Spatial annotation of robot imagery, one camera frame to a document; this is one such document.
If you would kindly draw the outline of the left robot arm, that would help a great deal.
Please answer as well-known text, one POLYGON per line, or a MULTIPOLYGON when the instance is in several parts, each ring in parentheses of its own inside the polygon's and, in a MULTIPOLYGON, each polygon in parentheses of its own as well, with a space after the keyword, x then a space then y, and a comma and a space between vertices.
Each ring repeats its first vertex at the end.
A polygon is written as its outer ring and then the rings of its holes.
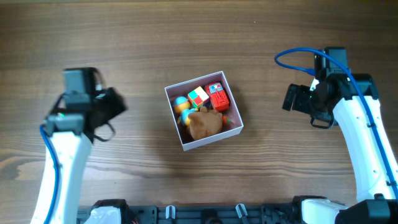
POLYGON ((65 89, 39 126, 45 167, 32 223, 74 223, 83 173, 97 128, 127 110, 123 97, 106 88, 94 67, 66 68, 65 89))

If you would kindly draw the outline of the red toy fire truck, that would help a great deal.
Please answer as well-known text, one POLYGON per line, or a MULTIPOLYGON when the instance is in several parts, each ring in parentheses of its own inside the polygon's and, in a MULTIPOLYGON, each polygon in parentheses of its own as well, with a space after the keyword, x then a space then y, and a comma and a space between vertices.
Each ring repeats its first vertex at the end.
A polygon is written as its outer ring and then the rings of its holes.
POLYGON ((205 91, 214 110, 222 112, 229 109, 229 99, 220 82, 208 84, 205 91))

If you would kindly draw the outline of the colourful puzzle cube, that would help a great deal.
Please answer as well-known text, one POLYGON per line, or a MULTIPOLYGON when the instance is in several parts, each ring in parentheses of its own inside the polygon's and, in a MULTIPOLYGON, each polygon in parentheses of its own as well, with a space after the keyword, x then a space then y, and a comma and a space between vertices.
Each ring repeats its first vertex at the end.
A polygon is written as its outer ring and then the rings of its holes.
POLYGON ((210 97, 206 91, 201 87, 197 87, 188 94, 188 100, 194 108, 200 108, 209 102, 210 97))

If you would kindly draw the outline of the brown plush toy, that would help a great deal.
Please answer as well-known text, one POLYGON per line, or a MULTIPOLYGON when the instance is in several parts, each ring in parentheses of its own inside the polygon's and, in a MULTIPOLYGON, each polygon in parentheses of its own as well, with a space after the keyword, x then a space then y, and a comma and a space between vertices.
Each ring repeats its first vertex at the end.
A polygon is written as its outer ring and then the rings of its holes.
POLYGON ((197 141, 219 134, 223 130, 223 126, 231 122, 231 120, 217 110, 208 110, 202 106, 198 111, 188 115, 190 124, 187 132, 192 139, 197 141))

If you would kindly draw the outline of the yellow duck toy blue hat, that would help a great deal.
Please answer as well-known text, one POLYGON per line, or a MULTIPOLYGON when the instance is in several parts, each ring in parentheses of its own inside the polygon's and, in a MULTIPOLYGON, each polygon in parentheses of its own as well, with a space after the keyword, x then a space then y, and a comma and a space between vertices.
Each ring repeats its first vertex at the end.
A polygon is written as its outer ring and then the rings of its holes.
POLYGON ((191 108, 189 100, 184 96, 177 97, 174 101, 173 107, 174 111, 178 114, 177 123, 189 127, 190 118, 188 115, 197 112, 198 109, 191 108))

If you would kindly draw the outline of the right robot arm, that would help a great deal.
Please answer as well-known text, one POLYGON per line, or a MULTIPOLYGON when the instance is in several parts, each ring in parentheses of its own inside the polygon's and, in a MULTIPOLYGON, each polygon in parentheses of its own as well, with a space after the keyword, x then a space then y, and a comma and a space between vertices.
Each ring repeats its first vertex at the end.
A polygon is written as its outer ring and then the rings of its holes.
POLYGON ((353 74, 346 49, 299 47, 294 52, 314 55, 313 68, 300 68, 314 77, 310 86, 291 84, 284 110, 308 114, 322 121, 323 129, 340 127, 354 170, 355 205, 350 207, 325 197, 297 196, 292 221, 297 223, 397 223, 397 161, 381 118, 376 84, 369 74, 353 74))

